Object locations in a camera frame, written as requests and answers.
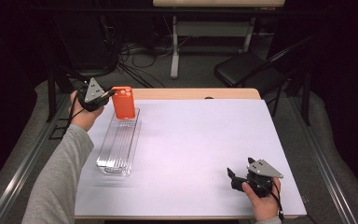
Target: person's arm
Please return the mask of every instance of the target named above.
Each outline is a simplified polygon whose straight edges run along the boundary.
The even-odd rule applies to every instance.
[[[76,102],[62,141],[39,174],[31,191],[22,223],[74,223],[75,199],[81,169],[93,149],[87,131],[103,107],[89,112]]]
[[[272,178],[274,186],[272,193],[279,198],[281,191],[281,182],[278,178]],[[243,191],[245,191],[254,209],[256,224],[281,224],[282,221],[278,217],[278,203],[275,198],[269,194],[266,197],[259,198],[252,188],[246,183],[242,183]]]

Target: gray sleeve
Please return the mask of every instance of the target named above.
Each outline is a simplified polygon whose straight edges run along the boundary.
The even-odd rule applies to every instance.
[[[255,224],[281,224],[281,220],[279,219],[278,216],[264,220],[264,221],[259,221],[256,222]]]
[[[74,223],[80,172],[93,149],[89,135],[71,124],[36,179],[22,223]]]

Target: human hand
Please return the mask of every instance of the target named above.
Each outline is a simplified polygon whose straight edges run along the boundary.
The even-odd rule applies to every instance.
[[[279,198],[281,182],[277,177],[273,177],[272,181],[275,183],[272,187],[272,193]],[[278,203],[271,194],[259,198],[246,182],[242,183],[242,188],[252,203],[256,221],[264,221],[278,215]]]
[[[74,101],[75,96],[76,91],[72,92],[71,94],[71,102]],[[89,112],[88,110],[84,109],[76,99],[73,111],[73,115],[75,116],[72,118],[71,124],[78,125],[87,132],[94,124],[94,121],[103,113],[103,109],[104,107],[101,106],[97,110]]]

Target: transparent tray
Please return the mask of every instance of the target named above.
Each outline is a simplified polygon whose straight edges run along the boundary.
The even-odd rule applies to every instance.
[[[141,130],[139,109],[134,119],[117,119],[113,115],[103,140],[97,166],[104,175],[129,176]]]

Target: black chair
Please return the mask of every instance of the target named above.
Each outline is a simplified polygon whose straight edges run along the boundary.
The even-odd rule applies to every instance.
[[[282,91],[282,86],[294,74],[299,74],[301,63],[298,60],[304,56],[299,54],[312,42],[313,36],[309,36],[300,42],[276,53],[266,61],[260,59],[251,51],[238,54],[214,67],[214,75],[222,81],[227,87],[243,87],[255,88],[264,96],[274,90],[277,90],[277,95],[267,102],[267,104],[275,101],[271,116],[275,116],[278,106],[279,98]],[[277,65],[282,65],[282,62],[288,62],[289,59],[294,59],[297,64],[290,64],[290,69],[285,69],[287,72],[280,72]]]

